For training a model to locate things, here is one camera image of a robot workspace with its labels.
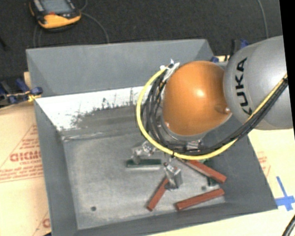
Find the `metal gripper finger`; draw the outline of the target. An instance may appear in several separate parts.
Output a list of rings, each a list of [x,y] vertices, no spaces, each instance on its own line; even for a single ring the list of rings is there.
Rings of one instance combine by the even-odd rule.
[[[131,158],[135,165],[143,164],[151,159],[154,153],[154,147],[149,142],[143,142],[132,147]]]
[[[168,181],[166,188],[168,190],[179,189],[183,184],[181,169],[166,162],[164,163],[164,169]]]

